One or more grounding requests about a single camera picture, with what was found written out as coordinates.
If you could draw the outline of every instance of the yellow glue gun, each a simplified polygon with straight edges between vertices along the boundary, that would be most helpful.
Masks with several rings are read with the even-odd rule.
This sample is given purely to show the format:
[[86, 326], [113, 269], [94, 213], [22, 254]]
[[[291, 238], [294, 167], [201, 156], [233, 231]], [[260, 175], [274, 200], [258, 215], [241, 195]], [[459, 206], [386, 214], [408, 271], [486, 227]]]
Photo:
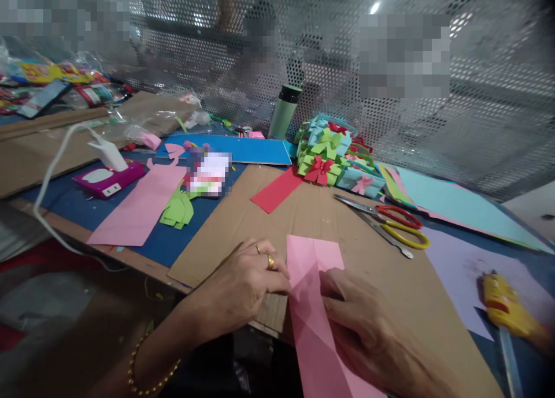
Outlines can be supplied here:
[[515, 290], [495, 271], [484, 277], [487, 316], [511, 335], [527, 339], [541, 353], [551, 356], [553, 342], [549, 331], [520, 304]]

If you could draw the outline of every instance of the woman's left hand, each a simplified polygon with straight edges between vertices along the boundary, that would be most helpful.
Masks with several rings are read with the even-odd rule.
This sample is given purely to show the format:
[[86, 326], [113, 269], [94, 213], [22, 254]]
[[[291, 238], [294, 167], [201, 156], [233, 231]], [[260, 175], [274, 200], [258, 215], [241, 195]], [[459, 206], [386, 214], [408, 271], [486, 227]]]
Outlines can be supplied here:
[[[268, 254], [274, 260], [272, 270]], [[195, 326], [196, 341], [202, 344], [254, 319], [266, 293], [289, 294], [289, 278], [283, 257], [269, 240], [249, 239], [178, 304], [178, 312]]]

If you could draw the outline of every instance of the thermos bottle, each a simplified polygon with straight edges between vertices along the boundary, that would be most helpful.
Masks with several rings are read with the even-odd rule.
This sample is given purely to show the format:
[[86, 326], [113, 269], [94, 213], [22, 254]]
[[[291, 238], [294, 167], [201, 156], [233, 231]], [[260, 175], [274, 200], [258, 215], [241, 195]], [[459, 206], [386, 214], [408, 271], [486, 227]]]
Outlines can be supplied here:
[[268, 131], [270, 139], [285, 139], [287, 128], [293, 118], [302, 89], [291, 85], [283, 85], [273, 111], [272, 123]]

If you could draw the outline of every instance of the beaded bracelet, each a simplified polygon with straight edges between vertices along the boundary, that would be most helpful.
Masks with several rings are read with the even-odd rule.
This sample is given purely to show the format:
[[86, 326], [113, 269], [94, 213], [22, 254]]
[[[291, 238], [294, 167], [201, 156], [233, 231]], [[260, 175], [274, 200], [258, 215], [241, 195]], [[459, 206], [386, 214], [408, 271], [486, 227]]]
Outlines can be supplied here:
[[133, 373], [135, 372], [135, 357], [137, 356], [137, 351], [139, 350], [140, 345], [149, 336], [149, 334], [150, 334], [150, 332], [146, 333], [144, 337], [140, 338], [139, 342], [137, 343], [137, 346], [135, 347], [135, 350], [131, 354], [131, 360], [129, 361], [129, 372], [127, 373], [128, 377], [129, 377], [128, 384], [129, 384], [129, 387], [131, 388], [131, 392], [138, 395], [138, 396], [150, 395], [151, 393], [154, 393], [157, 390], [162, 389], [162, 387], [173, 376], [173, 373], [177, 370], [177, 367], [178, 367], [179, 363], [181, 362], [181, 359], [179, 359], [176, 362], [175, 366], [173, 367], [172, 371], [169, 373], [169, 375], [166, 376], [162, 381], [160, 381], [158, 383], [158, 385], [153, 386], [152, 388], [146, 389], [146, 390], [140, 390], [139, 388], [137, 388], [135, 379], [133, 377]]

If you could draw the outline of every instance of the metal mesh panel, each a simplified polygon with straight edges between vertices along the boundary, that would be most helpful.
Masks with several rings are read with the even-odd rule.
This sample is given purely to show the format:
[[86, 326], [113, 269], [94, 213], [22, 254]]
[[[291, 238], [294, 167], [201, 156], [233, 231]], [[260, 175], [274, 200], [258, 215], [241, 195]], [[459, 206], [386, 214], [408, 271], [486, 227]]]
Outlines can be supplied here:
[[[377, 160], [507, 200], [555, 179], [543, 1], [132, 0], [131, 47], [105, 57], [134, 87], [193, 87], [208, 111], [258, 128], [281, 85], [300, 86], [289, 134], [318, 112], [345, 118]], [[451, 16], [449, 98], [360, 99], [358, 22], [377, 2], [383, 14]]]

